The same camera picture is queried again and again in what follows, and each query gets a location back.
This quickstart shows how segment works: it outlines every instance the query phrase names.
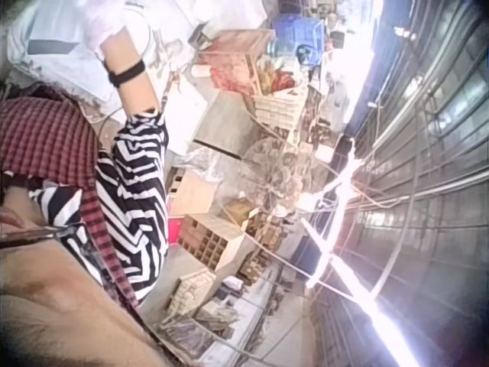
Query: wooden crate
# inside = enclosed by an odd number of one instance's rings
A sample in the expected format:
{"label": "wooden crate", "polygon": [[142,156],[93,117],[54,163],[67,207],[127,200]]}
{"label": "wooden crate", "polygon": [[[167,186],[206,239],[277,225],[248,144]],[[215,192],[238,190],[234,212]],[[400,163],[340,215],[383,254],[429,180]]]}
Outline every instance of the wooden crate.
{"label": "wooden crate", "polygon": [[199,62],[211,66],[214,86],[248,96],[261,96],[257,60],[275,35],[271,29],[222,31],[199,53]]}
{"label": "wooden crate", "polygon": [[172,170],[166,185],[170,217],[208,213],[219,184],[206,182],[191,170]]}
{"label": "wooden crate", "polygon": [[224,205],[224,208],[225,211],[221,217],[231,221],[230,215],[243,231],[248,227],[250,220],[260,211],[246,198],[233,200]]}
{"label": "wooden crate", "polygon": [[212,271],[234,260],[245,235],[235,225],[212,214],[183,220],[178,243]]}

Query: wooden board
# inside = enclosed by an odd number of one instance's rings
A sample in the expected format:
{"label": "wooden board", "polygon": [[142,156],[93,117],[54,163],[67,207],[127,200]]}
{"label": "wooden board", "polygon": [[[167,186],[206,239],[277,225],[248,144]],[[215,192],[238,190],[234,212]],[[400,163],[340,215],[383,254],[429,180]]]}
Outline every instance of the wooden board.
{"label": "wooden board", "polygon": [[172,195],[170,217],[208,213],[218,183],[204,181],[196,173],[186,170],[178,190]]}

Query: plastic bag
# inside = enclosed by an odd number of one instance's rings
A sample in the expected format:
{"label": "plastic bag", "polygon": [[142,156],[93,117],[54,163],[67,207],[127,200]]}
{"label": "plastic bag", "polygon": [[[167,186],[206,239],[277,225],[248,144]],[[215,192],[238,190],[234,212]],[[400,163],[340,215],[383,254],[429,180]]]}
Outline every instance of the plastic bag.
{"label": "plastic bag", "polygon": [[211,148],[201,147],[189,151],[185,155],[176,156],[173,166],[192,170],[206,182],[216,183],[222,181],[222,173],[219,172],[217,164],[219,153]]}

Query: red plaid fabric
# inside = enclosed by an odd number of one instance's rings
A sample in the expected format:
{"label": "red plaid fabric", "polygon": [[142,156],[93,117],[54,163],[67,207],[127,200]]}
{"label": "red plaid fabric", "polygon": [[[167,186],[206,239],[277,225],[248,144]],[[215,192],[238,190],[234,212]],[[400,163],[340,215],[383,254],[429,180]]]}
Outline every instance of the red plaid fabric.
{"label": "red plaid fabric", "polygon": [[137,306],[132,286],[112,245],[95,189],[99,142],[93,128],[69,99],[52,89],[36,87],[28,94],[31,96],[0,102],[2,171],[83,189],[80,212],[92,242],[112,280],[131,304]]}

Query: blue plastic container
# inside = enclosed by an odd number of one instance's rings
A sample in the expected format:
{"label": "blue plastic container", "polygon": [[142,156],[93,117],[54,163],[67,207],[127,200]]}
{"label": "blue plastic container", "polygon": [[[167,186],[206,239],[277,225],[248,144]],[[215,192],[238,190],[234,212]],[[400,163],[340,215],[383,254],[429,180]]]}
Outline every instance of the blue plastic container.
{"label": "blue plastic container", "polygon": [[279,16],[272,28],[279,40],[292,41],[297,49],[301,44],[313,47],[317,54],[310,62],[319,65],[325,51],[324,21],[316,18],[304,18],[301,15],[284,14]]}

